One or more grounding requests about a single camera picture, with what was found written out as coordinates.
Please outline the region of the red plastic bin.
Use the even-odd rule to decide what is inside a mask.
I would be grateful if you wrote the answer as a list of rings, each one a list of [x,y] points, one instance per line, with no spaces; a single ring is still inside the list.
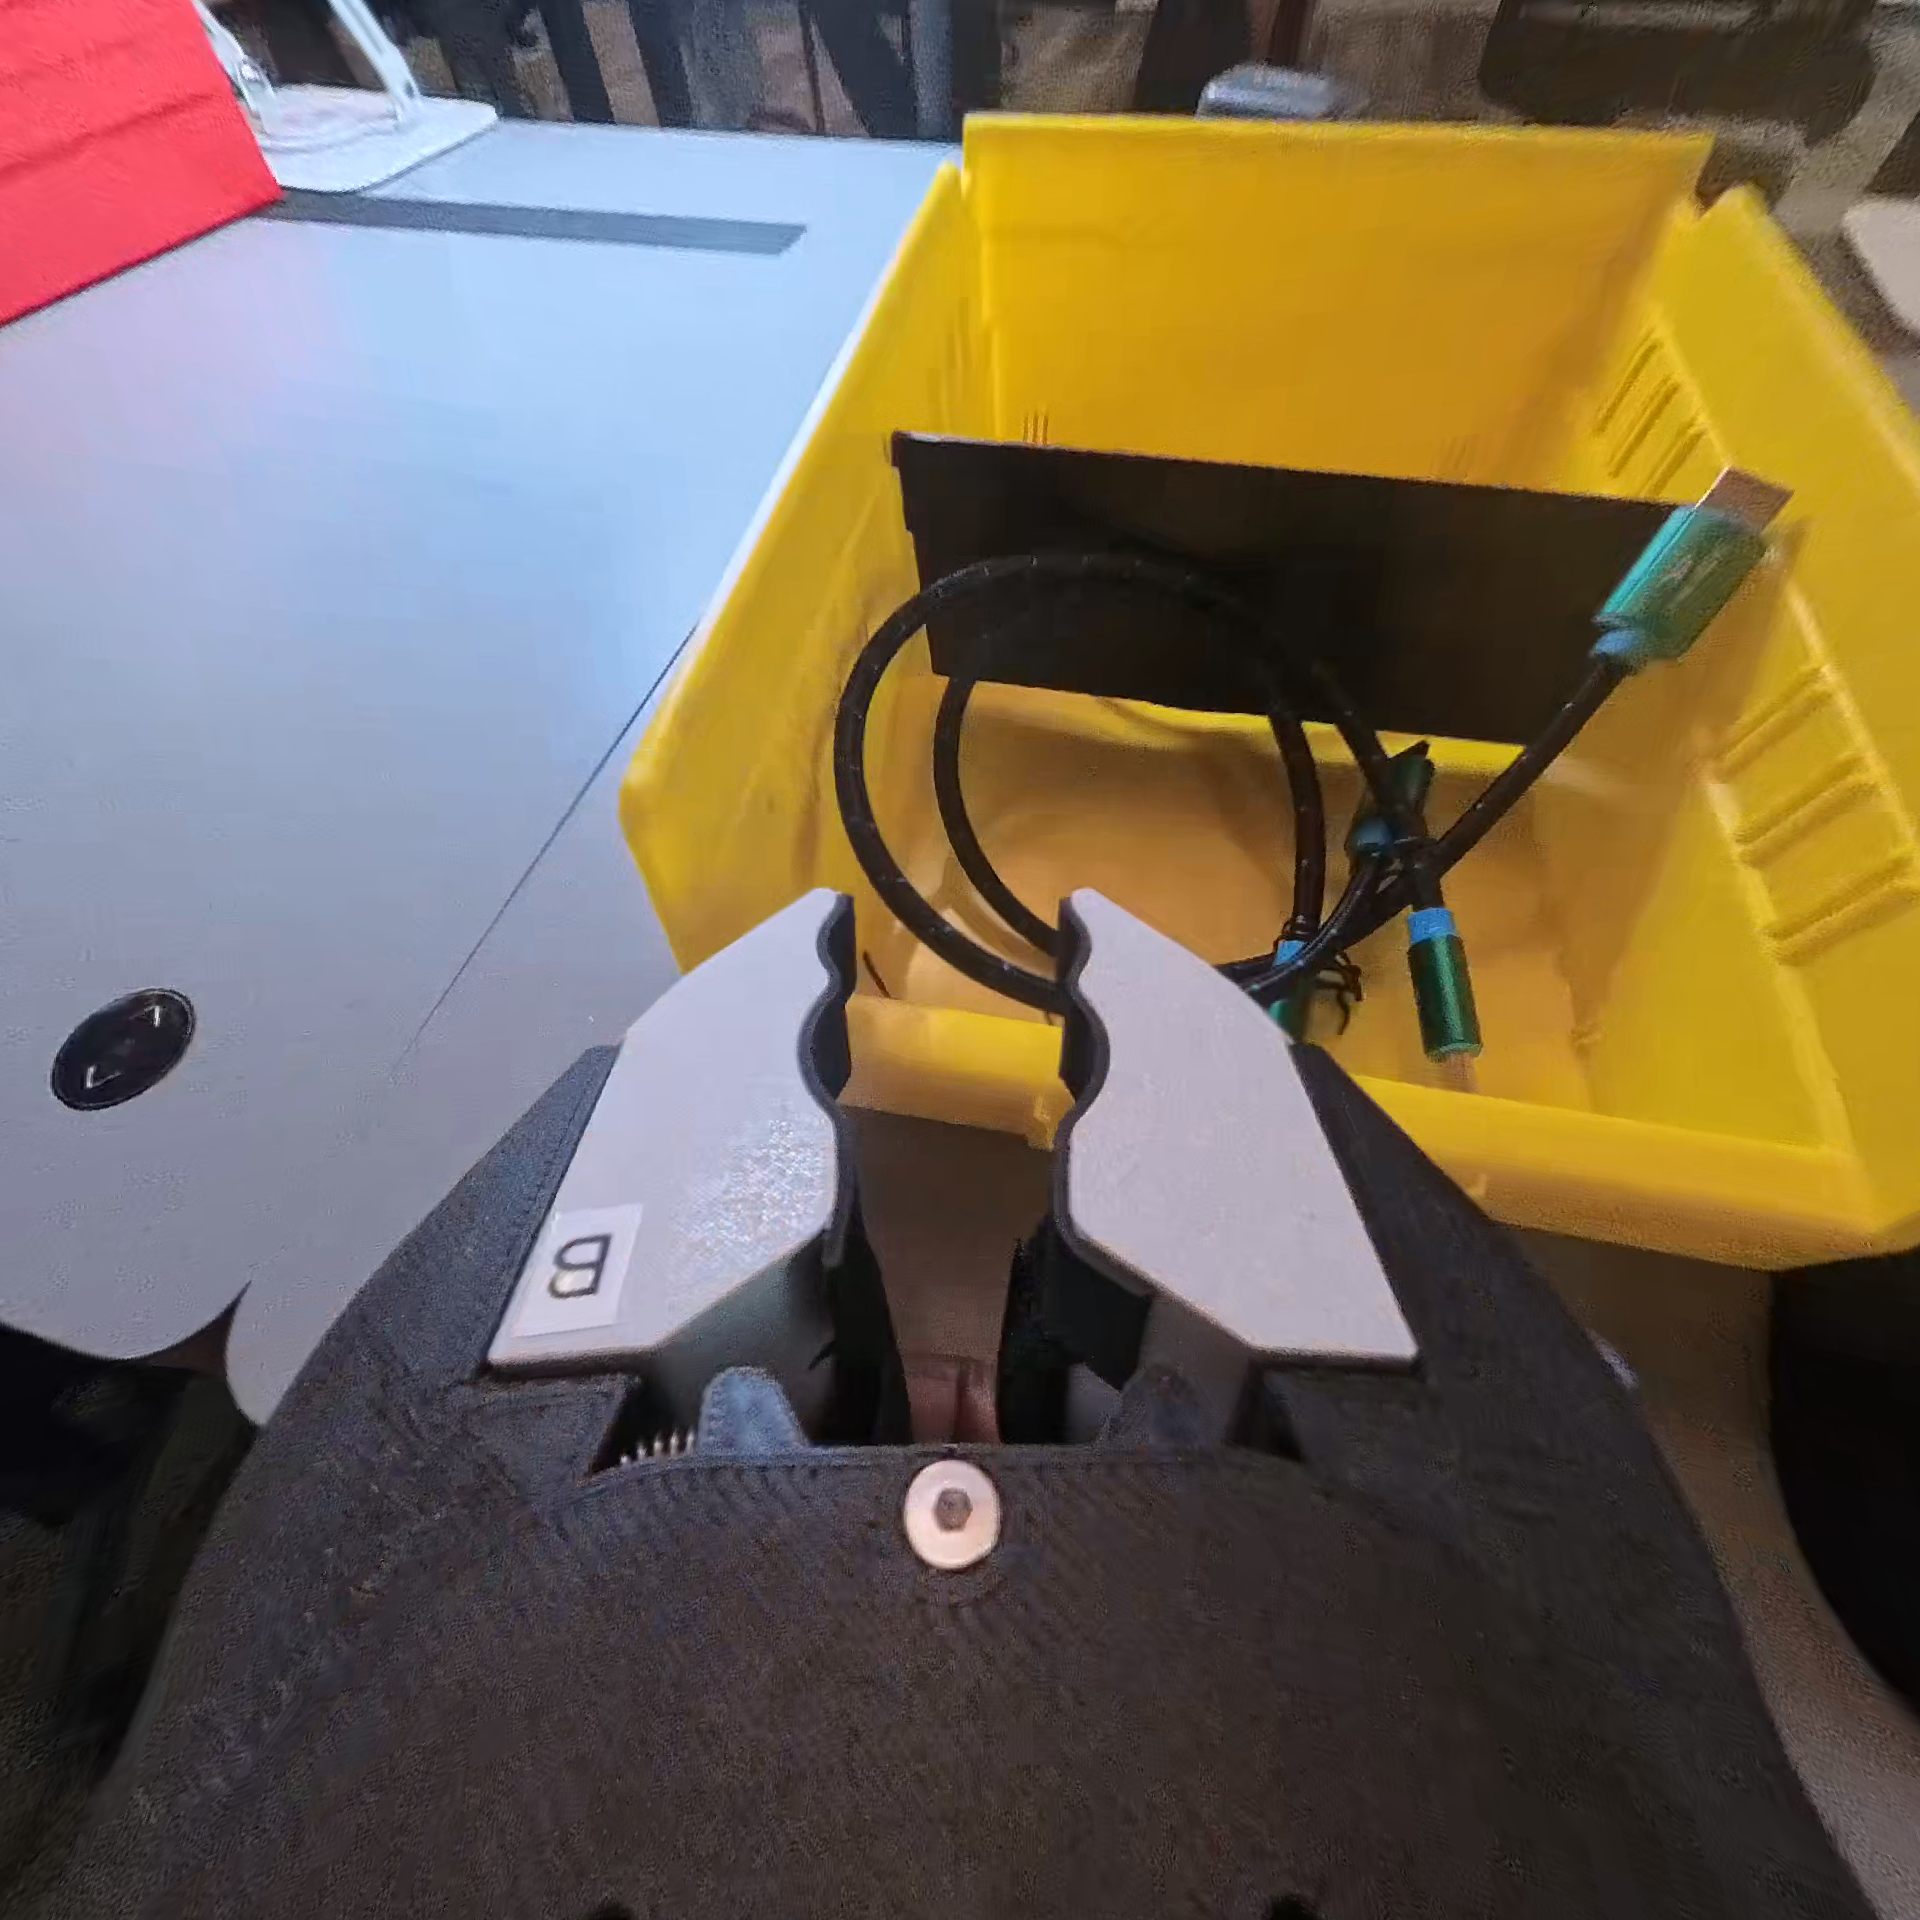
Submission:
[[[2,4],[2,324],[274,200],[192,4]]]

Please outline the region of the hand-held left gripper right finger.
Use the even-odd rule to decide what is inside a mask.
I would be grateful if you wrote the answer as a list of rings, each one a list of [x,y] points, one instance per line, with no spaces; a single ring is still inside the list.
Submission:
[[[1283,1029],[1091,889],[1060,904],[1060,940],[1057,1341],[1091,1370],[1408,1370]]]

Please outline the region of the yellow plastic bin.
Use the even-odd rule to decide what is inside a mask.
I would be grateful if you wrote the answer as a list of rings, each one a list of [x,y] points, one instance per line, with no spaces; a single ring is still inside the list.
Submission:
[[[855,900],[848,1101],[1046,1142],[1060,1033],[859,875],[831,711],[914,588],[895,431],[1692,504],[1765,565],[1617,692],[1443,892],[1484,1054],[1419,1058],[1405,930],[1319,1029],[1520,1228],[1745,1270],[1917,1250],[1917,419],[1705,142],[988,116],[943,167],[620,785],[677,966]]]

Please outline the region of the black bin divider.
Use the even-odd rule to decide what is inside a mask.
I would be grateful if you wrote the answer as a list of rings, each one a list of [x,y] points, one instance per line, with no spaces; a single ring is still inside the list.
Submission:
[[[1207,578],[1332,668],[1376,733],[1532,744],[1594,616],[1667,520],[1654,501],[891,435],[917,582],[1027,554]]]

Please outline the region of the white stand with flat base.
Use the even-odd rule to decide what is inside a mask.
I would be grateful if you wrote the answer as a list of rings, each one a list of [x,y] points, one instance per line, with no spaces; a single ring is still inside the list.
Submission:
[[[192,4],[283,192],[371,192],[494,131],[490,103],[425,96],[367,4],[323,10],[327,28],[338,28],[367,69],[371,88],[274,83],[210,4]]]

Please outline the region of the grey box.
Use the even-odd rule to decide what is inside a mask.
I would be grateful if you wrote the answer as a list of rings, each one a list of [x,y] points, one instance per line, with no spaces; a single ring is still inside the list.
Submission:
[[[1238,62],[1201,88],[1194,116],[1218,121],[1315,126],[1358,121],[1365,116],[1365,100],[1358,88],[1332,74]]]

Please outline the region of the person's left hand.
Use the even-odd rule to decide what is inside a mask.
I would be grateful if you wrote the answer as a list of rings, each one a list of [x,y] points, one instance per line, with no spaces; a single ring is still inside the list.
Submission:
[[[997,1356],[908,1341],[897,1350],[908,1392],[908,1439],[921,1449],[1001,1444]]]

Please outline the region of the round black desk button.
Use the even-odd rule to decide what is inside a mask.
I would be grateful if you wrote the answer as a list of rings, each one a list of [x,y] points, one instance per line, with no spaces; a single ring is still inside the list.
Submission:
[[[189,1054],[197,1006],[166,986],[133,990],[87,1015],[49,1061],[49,1096],[66,1110],[108,1110],[151,1092]]]

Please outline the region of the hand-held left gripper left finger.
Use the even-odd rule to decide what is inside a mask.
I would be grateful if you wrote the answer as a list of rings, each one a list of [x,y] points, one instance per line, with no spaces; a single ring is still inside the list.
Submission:
[[[804,892],[611,1058],[488,1350],[502,1375],[817,1377],[845,1250],[851,900]]]

